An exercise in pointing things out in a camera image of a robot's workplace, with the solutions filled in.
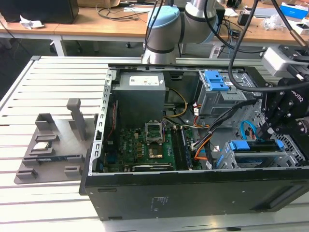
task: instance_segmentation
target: slotted metal tabletop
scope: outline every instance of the slotted metal tabletop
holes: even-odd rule
[[[178,232],[309,231],[309,194],[276,213],[143,220],[99,220],[79,181],[16,185],[15,173],[36,128],[38,113],[71,118],[68,98],[80,98],[84,117],[98,111],[108,63],[139,63],[139,58],[41,57],[31,60],[0,102],[0,232]],[[227,65],[227,59],[179,59],[181,64]],[[255,66],[267,80],[276,80],[259,60],[237,60]]]

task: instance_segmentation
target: yellow wire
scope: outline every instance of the yellow wire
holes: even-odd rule
[[[187,111],[187,108],[188,108],[188,103],[186,102],[185,98],[180,94],[180,92],[178,92],[177,90],[173,89],[173,88],[169,88],[173,91],[175,91],[182,99],[183,99],[183,102],[184,102],[184,109],[181,113],[179,114],[176,114],[176,115],[169,115],[169,116],[165,116],[165,117],[179,117],[181,115],[183,115],[186,111]]]

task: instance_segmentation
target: motherboard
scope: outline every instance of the motherboard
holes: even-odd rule
[[[106,152],[102,166],[110,173],[196,170],[200,165],[190,150],[194,141],[190,128],[168,128],[161,122],[120,129],[118,150]]]

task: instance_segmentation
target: green circuit board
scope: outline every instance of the green circuit board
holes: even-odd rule
[[[158,134],[155,131],[154,134],[149,132],[149,137],[157,137]],[[166,165],[172,165],[175,168],[175,161],[172,149],[172,143],[170,139],[170,130],[165,131],[165,142],[162,144],[155,144],[156,146],[162,146],[162,158],[149,158],[149,148],[151,144],[146,143],[145,129],[122,129],[120,134],[120,156],[123,164],[157,164],[164,163]]]
[[[160,135],[156,130],[149,130],[148,137],[155,138]],[[191,129],[185,130],[187,146],[194,141]],[[109,172],[130,172],[136,165],[169,165],[176,170],[173,145],[171,139],[171,128],[164,130],[163,143],[147,143],[145,128],[121,129],[119,136],[119,150],[115,163],[108,164]]]

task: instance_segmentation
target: floor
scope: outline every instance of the floor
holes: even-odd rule
[[[40,56],[56,56],[50,51],[50,42],[48,40],[18,40],[30,53],[30,55],[20,46],[20,44],[12,39],[12,48],[0,48],[0,99],[5,95],[12,83],[18,77],[24,66],[27,64],[31,55]],[[91,41],[81,41],[82,53],[78,53],[78,45],[75,41],[66,41],[65,46],[68,56],[97,56],[97,57],[140,57],[143,52],[142,43],[131,43],[131,48],[126,48],[126,43],[122,42],[99,42],[99,52],[93,50]],[[208,58],[211,52],[211,45],[207,44],[188,44],[185,58]],[[227,58],[229,50],[225,49],[225,53],[220,58]],[[238,53],[237,58],[259,58],[258,54],[242,54]]]

